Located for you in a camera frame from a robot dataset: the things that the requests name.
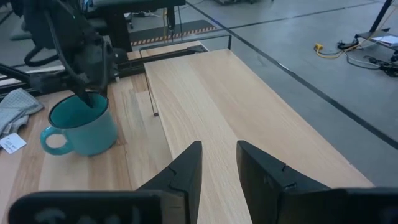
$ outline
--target wooden board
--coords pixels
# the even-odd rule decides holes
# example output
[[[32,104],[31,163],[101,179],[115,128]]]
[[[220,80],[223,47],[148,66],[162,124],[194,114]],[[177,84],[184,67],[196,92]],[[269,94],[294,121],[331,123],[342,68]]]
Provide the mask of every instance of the wooden board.
[[[373,186],[231,51],[145,67],[172,157],[202,141],[199,223],[251,222],[236,165],[238,139],[329,187]]]
[[[180,50],[199,42],[143,51],[143,57]],[[138,58],[137,52],[129,58]],[[0,149],[0,221],[7,223],[9,206],[19,197],[41,190],[134,190],[155,176],[171,161],[169,146],[158,117],[152,114],[144,74],[121,79],[108,87],[109,107],[119,128],[116,144],[97,156],[73,152],[64,156],[46,154],[40,145],[41,131],[54,104],[70,91],[39,97],[45,108],[29,118],[19,131],[27,145],[9,155]],[[64,138],[54,136],[52,146]]]

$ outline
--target gray cloth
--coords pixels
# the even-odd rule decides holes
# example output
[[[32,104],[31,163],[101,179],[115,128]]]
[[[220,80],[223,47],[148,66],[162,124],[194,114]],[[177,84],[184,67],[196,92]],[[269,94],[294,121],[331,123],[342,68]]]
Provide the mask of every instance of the gray cloth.
[[[41,102],[25,90],[19,88],[11,91],[0,102],[0,135],[16,133],[20,126],[27,123],[30,114],[43,107]]]

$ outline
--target wooden table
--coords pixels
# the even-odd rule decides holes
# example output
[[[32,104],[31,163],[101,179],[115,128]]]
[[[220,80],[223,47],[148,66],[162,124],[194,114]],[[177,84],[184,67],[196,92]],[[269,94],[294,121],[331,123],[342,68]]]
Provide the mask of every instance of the wooden table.
[[[373,186],[230,50],[145,67],[173,159],[202,141],[199,223],[251,223],[238,139],[329,187]]]
[[[143,52],[178,50],[198,42]],[[68,91],[41,96],[45,109],[20,135],[28,145],[0,151],[0,220],[13,201],[40,190],[134,190],[192,141],[203,142],[199,223],[250,223],[236,167],[236,141],[247,140],[330,187],[372,183],[229,50],[146,65],[160,119],[154,117],[144,75],[108,88],[119,139],[105,153],[82,157],[44,153],[39,135],[51,107]],[[62,140],[53,138],[52,144]]]
[[[150,49],[149,56],[184,49],[199,42]],[[139,58],[130,53],[129,58]],[[119,128],[119,139],[105,153],[82,157],[73,152],[52,156],[43,151],[39,136],[49,125],[52,106],[71,95],[70,91],[39,97],[45,108],[29,118],[19,131],[27,145],[9,155],[0,150],[0,220],[7,223],[9,206],[19,197],[42,190],[134,190],[171,161],[169,146],[154,117],[144,74],[121,79],[108,87],[111,114]],[[49,139],[59,146],[63,138]]]

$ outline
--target teal mug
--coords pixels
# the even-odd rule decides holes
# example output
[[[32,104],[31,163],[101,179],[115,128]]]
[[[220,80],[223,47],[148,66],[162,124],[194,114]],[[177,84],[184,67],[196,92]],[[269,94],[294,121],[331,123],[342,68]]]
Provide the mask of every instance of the teal mug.
[[[96,92],[88,94],[93,102],[92,108],[72,95],[51,109],[51,126],[40,135],[44,151],[56,156],[72,151],[92,156],[106,151],[114,144],[118,138],[118,129],[109,112],[108,99]],[[50,147],[46,139],[53,134],[62,134],[66,143],[58,148]]]

